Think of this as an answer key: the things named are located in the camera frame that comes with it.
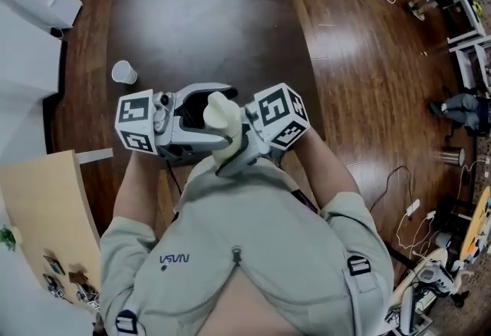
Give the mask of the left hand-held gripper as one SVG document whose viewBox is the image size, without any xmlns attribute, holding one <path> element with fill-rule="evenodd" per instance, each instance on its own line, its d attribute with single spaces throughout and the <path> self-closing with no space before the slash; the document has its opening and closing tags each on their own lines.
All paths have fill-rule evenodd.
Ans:
<svg viewBox="0 0 491 336">
<path fill-rule="evenodd" d="M 206 105 L 215 92 L 228 99 L 238 96 L 235 87 L 216 82 L 187 85 L 176 93 L 151 89 L 120 97 L 115 130 L 128 150 L 153 154 L 173 165 L 197 163 L 200 152 L 193 147 L 228 147 L 232 139 L 206 130 L 184 130 L 177 127 L 173 135 L 177 107 Z"/>
</svg>

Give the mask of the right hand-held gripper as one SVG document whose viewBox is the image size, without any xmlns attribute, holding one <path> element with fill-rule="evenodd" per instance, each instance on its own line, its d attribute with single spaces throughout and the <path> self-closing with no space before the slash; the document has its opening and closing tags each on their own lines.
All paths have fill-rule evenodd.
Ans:
<svg viewBox="0 0 491 336">
<path fill-rule="evenodd" d="M 231 177 L 272 150 L 288 150 L 309 128 L 302 98 L 280 83 L 254 94 L 243 108 L 243 123 L 249 126 L 240 148 L 217 168 L 218 177 Z"/>
</svg>

